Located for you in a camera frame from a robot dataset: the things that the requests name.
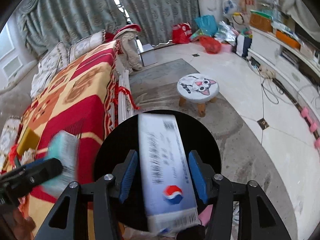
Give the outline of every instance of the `tiled floor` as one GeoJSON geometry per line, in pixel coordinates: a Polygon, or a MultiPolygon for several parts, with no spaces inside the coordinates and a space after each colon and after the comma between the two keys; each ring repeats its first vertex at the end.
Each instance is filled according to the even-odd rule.
{"type": "Polygon", "coordinates": [[[313,147],[315,138],[297,108],[268,80],[264,86],[277,98],[267,90],[266,95],[259,74],[235,54],[209,55],[200,44],[191,43],[158,49],[156,56],[158,63],[147,68],[183,58],[219,83],[220,93],[256,135],[286,185],[295,209],[298,239],[308,239],[320,220],[320,160],[313,147]],[[262,118],[269,125],[265,130],[257,123],[262,118]]]}

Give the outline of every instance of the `red bag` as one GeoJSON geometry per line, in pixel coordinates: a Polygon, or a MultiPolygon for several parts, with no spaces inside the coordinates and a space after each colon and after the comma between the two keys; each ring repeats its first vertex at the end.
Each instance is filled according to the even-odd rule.
{"type": "Polygon", "coordinates": [[[191,26],[189,23],[180,23],[172,28],[172,43],[187,44],[190,42],[192,35],[191,26]]]}
{"type": "Polygon", "coordinates": [[[217,54],[221,50],[221,43],[209,36],[201,36],[200,43],[209,54],[217,54]]]}

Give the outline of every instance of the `floor mat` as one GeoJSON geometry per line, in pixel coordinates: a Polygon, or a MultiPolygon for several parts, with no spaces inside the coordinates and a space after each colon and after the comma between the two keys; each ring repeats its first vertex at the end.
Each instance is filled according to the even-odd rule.
{"type": "MultiPolygon", "coordinates": [[[[130,76],[132,96],[140,106],[135,113],[171,109],[199,120],[217,141],[222,174],[240,183],[256,180],[275,206],[292,240],[297,239],[294,209],[284,183],[261,143],[228,101],[219,94],[215,103],[207,103],[206,116],[203,118],[198,116],[196,104],[187,102],[179,107],[177,82],[192,73],[198,71],[183,59],[178,59],[130,76]]],[[[237,239],[236,220],[231,239],[237,239]]]]}

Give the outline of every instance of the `red yellow blanket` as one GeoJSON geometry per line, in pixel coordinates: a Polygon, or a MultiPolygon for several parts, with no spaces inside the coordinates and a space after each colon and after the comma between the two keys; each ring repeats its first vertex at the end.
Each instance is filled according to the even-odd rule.
{"type": "MultiPolygon", "coordinates": [[[[97,152],[111,132],[108,114],[114,93],[113,68],[118,41],[103,44],[80,57],[59,72],[48,87],[32,103],[23,116],[23,130],[29,126],[40,142],[37,158],[43,157],[52,137],[65,130],[80,139],[77,180],[93,181],[93,164],[97,152]]],[[[32,196],[54,202],[41,187],[32,196]]]]}

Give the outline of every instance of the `black tile inlay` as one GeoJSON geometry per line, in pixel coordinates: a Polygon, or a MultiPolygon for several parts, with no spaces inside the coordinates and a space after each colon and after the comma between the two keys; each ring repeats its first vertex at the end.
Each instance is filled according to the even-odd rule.
{"type": "Polygon", "coordinates": [[[265,130],[265,129],[267,129],[267,128],[269,127],[267,121],[264,120],[264,118],[260,119],[260,120],[258,121],[258,124],[260,125],[260,127],[261,127],[262,130],[265,130]]]}

